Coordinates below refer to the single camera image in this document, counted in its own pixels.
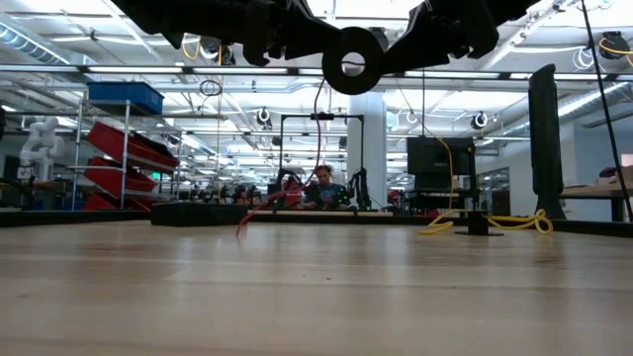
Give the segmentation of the black plastic cord spool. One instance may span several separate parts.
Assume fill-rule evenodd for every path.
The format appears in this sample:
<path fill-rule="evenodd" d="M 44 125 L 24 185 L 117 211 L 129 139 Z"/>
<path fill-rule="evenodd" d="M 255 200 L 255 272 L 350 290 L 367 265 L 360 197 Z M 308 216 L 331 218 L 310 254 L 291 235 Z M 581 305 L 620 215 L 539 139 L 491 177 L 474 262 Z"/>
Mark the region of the black plastic cord spool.
<path fill-rule="evenodd" d="M 486 211 L 468 211 L 467 229 L 455 230 L 455 234 L 469 236 L 500 236 L 498 232 L 490 232 L 490 223 Z"/>
<path fill-rule="evenodd" d="M 358 53 L 365 60 L 365 68 L 356 75 L 347 75 L 342 59 L 348 53 Z M 345 28 L 322 54 L 322 75 L 330 87 L 345 95 L 359 95 L 373 89 L 382 76 L 381 64 L 384 51 L 376 37 L 368 30 L 357 27 Z"/>

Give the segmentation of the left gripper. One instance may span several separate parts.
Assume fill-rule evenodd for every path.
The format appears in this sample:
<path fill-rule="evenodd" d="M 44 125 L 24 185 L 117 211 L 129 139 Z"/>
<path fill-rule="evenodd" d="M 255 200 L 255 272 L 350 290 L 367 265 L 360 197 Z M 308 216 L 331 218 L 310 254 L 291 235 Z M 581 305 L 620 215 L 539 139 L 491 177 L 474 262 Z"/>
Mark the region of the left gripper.
<path fill-rule="evenodd" d="M 342 30 L 317 19 L 307 0 L 248 0 L 243 56 L 256 66 L 270 57 L 295 59 L 324 52 Z"/>

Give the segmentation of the red plastic bin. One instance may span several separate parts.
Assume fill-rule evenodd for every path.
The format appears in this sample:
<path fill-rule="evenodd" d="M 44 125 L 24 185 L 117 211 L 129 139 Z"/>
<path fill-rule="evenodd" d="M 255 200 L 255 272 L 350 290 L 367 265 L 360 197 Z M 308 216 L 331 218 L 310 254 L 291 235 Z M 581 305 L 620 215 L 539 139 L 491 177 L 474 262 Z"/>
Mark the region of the red plastic bin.
<path fill-rule="evenodd" d="M 112 196 L 120 197 L 122 187 L 136 192 L 151 192 L 156 183 L 131 167 L 123 178 L 122 164 L 111 159 L 95 156 L 89 160 L 83 175 Z"/>
<path fill-rule="evenodd" d="M 115 199 L 106 193 L 92 192 L 85 201 L 83 211 L 113 211 L 132 210 L 139 212 L 149 212 L 150 205 L 136 199 Z"/>
<path fill-rule="evenodd" d="M 96 123 L 86 136 L 93 146 L 113 160 L 123 162 L 124 145 L 127 146 L 127 165 L 171 174 L 179 160 L 159 142 L 140 133 L 125 133 L 102 123 Z"/>

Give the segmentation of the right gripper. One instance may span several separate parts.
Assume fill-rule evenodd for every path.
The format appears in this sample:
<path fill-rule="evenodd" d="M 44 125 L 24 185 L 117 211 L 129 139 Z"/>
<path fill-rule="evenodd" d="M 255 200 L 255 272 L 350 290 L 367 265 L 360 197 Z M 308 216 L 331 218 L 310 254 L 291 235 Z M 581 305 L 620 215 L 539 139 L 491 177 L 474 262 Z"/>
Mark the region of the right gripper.
<path fill-rule="evenodd" d="M 496 0 L 424 0 L 409 11 L 407 29 L 385 52 L 383 73 L 446 64 L 450 57 L 478 59 L 496 46 Z"/>

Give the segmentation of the person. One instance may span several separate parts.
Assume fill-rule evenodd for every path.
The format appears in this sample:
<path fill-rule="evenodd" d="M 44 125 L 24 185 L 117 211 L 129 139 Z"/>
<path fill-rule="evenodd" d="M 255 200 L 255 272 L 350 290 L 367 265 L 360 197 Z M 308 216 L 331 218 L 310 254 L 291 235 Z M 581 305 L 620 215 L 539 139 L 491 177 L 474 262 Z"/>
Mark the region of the person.
<path fill-rule="evenodd" d="M 315 169 L 316 181 L 309 186 L 303 202 L 308 210 L 346 210 L 350 197 L 345 186 L 332 182 L 332 170 L 328 165 Z"/>

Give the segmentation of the metal shelf rack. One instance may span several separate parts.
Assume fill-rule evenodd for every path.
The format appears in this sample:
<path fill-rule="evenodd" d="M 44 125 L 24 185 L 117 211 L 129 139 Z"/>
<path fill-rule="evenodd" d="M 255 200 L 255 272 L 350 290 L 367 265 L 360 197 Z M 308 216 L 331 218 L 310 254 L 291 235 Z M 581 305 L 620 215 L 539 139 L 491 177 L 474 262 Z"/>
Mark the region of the metal shelf rack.
<path fill-rule="evenodd" d="M 120 199 L 122 202 L 125 199 L 136 199 L 143 201 L 146 204 L 149 204 L 150 207 L 157 203 L 166 203 L 175 195 L 175 184 L 174 179 L 177 177 L 179 173 L 179 165 L 175 169 L 175 171 L 171 174 L 155 172 L 148 169 L 142 169 L 136 166 L 128 166 L 127 165 L 127 146 L 124 145 L 124 155 L 123 162 L 119 162 L 122 164 L 123 168 L 123 178 L 126 178 L 127 168 L 131 167 L 137 172 L 145 175 L 147 178 L 153 180 L 156 183 L 156 186 L 151 192 L 136 192 L 125 190 L 125 187 L 122 187 L 122 192 L 120 197 L 115 197 L 104 191 L 102 188 L 97 186 L 95 183 L 88 180 L 84 175 L 84 170 L 88 167 L 89 160 L 95 156 L 103 157 L 107 159 L 112 159 L 108 154 L 103 153 L 101 150 L 93 146 L 86 140 L 86 136 L 89 134 L 90 130 L 96 123 L 102 123 L 107 126 L 113 127 L 115 129 L 124 131 L 125 134 L 128 133 L 138 133 L 142 134 L 145 137 L 154 140 L 156 142 L 164 144 L 168 150 L 176 157 L 173 149 L 169 146 L 168 140 L 172 137 L 172 133 L 170 131 L 170 127 L 164 123 L 164 121 L 156 117 L 155 115 L 138 115 L 131 113 L 131 103 L 127 102 L 126 111 L 123 114 L 111 114 L 105 112 L 101 109 L 93 107 L 89 104 L 88 99 L 85 99 L 80 104 L 80 108 L 77 112 L 77 133 L 76 133 L 76 148 L 75 152 L 79 153 L 82 145 L 87 145 L 87 147 L 95 150 L 95 153 L 87 159 L 85 163 L 81 163 L 79 161 L 75 162 L 74 165 L 70 167 L 71 172 L 73 173 L 73 186 L 72 186 L 72 198 L 78 198 L 78 191 L 80 188 L 79 180 L 81 178 L 87 181 L 87 185 L 85 189 L 87 190 L 85 194 L 85 198 L 82 202 L 78 203 L 74 201 L 72 203 L 73 209 L 81 209 L 88 196 L 92 192 L 100 192 L 106 193 L 115 199 Z"/>

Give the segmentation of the wooden side table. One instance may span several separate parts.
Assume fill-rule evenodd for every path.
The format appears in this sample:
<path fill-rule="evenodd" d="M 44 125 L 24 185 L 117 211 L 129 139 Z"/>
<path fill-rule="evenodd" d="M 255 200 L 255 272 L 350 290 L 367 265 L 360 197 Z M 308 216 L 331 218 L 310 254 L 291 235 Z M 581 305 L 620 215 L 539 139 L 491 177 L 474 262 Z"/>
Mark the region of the wooden side table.
<path fill-rule="evenodd" d="M 622 168 L 624 184 L 630 198 L 633 198 L 633 165 Z M 625 196 L 616 176 L 599 178 L 597 185 L 567 187 L 560 195 L 564 200 L 605 200 L 610 203 L 610 220 L 624 222 Z"/>

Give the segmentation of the black monitor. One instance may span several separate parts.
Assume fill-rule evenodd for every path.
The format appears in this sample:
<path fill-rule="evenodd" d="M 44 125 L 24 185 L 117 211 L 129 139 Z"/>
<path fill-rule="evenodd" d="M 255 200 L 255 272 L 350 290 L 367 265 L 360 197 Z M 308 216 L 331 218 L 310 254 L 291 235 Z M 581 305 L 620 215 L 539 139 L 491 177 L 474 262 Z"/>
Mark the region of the black monitor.
<path fill-rule="evenodd" d="M 471 137 L 408 137 L 407 173 L 414 177 L 415 189 L 449 190 L 457 176 L 474 180 L 474 140 Z"/>

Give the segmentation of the white pillar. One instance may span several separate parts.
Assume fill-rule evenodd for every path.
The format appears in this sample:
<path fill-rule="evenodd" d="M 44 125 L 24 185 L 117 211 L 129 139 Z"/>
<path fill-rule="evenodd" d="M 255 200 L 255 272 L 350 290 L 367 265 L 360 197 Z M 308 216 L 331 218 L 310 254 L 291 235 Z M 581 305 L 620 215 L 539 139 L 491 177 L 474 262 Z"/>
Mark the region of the white pillar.
<path fill-rule="evenodd" d="M 370 91 L 349 97 L 347 124 L 347 179 L 361 168 L 367 170 L 367 186 L 373 210 L 387 203 L 387 126 L 384 93 Z"/>

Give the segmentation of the distant black gantry frame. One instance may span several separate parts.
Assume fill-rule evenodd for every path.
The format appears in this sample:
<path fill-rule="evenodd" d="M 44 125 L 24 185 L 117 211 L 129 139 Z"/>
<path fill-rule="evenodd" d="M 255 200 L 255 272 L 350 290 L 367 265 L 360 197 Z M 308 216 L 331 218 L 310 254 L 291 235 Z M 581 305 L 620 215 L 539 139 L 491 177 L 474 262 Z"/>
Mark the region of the distant black gantry frame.
<path fill-rule="evenodd" d="M 280 123 L 280 132 L 278 134 L 279 138 L 279 169 L 276 178 L 276 182 L 274 184 L 276 188 L 276 193 L 281 193 L 283 191 L 283 179 L 285 176 L 289 175 L 295 179 L 297 183 L 300 182 L 300 178 L 296 173 L 291 172 L 290 170 L 284 167 L 284 159 L 286 158 L 284 152 L 284 138 L 285 134 L 285 121 L 289 119 L 310 119 L 314 121 L 317 125 L 317 133 L 316 136 L 318 138 L 317 142 L 317 150 L 316 150 L 316 165 L 318 165 L 320 156 L 321 156 L 321 148 L 319 139 L 323 136 L 323 133 L 320 130 L 320 123 L 322 121 L 334 121 L 334 120 L 349 120 L 355 119 L 360 123 L 360 168 L 352 175 L 352 178 L 348 182 L 348 187 L 351 188 L 354 193 L 354 197 L 356 198 L 356 203 L 358 208 L 361 211 L 370 211 L 372 208 L 371 198 L 368 189 L 367 183 L 367 169 L 365 168 L 365 117 L 363 115 L 342 115 L 342 114 L 332 114 L 332 113 L 312 113 L 312 114 L 297 114 L 297 115 L 281 115 L 281 123 Z"/>

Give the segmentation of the blue storage bin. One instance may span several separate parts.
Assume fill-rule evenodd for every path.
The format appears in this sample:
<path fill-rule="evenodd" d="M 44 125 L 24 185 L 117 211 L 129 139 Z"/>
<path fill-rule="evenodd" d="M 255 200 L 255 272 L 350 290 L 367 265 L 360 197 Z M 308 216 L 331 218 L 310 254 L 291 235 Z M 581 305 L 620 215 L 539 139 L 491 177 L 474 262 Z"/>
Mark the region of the blue storage bin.
<path fill-rule="evenodd" d="M 89 82 L 88 102 L 93 107 L 111 114 L 123 114 L 127 102 L 131 113 L 161 115 L 164 97 L 145 82 L 101 81 Z"/>

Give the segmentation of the black aluminium table frame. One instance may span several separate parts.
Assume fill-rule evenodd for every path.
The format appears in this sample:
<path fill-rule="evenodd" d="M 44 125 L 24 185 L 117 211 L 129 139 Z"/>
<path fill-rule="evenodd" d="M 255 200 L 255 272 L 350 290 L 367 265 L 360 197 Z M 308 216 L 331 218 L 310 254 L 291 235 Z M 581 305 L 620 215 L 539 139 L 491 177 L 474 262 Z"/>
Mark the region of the black aluminium table frame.
<path fill-rule="evenodd" d="M 21 227 L 73 223 L 113 223 L 148 221 L 149 213 L 137 211 L 31 211 L 0 212 L 0 227 Z M 389 215 L 352 212 L 324 212 L 309 215 L 302 211 L 287 211 L 279 214 L 260 211 L 251 223 L 306 223 L 306 224 L 373 224 L 373 225 L 428 225 L 431 219 L 422 217 L 394 217 Z M 633 223 L 630 222 L 583 222 L 552 220 L 555 231 L 579 234 L 633 238 Z"/>

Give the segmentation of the tall black column stand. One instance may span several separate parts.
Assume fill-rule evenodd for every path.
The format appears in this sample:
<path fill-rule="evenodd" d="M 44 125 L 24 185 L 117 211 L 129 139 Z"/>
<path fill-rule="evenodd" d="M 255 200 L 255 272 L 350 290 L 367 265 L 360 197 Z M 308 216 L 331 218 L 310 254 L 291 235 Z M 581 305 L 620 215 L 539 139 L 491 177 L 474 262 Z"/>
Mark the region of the tall black column stand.
<path fill-rule="evenodd" d="M 560 200 L 564 182 L 555 72 L 556 66 L 547 64 L 529 78 L 532 190 L 537 196 L 537 210 L 544 210 L 549 219 L 565 220 Z"/>

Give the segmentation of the long horizontal light rail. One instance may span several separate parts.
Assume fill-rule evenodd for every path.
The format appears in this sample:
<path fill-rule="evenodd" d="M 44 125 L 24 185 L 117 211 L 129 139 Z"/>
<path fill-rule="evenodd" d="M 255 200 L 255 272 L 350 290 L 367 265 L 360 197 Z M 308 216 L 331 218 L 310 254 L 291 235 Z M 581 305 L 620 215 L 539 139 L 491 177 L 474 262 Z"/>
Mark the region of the long horizontal light rail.
<path fill-rule="evenodd" d="M 63 74 L 208 74 L 208 75 L 263 75 L 263 76 L 323 76 L 320 68 L 300 67 L 202 67 L 202 66 L 112 66 L 112 65 L 46 65 L 0 64 L 0 72 L 63 73 Z M 387 77 L 432 78 L 464 80 L 526 81 L 527 72 L 477 72 L 446 70 L 413 70 Z"/>

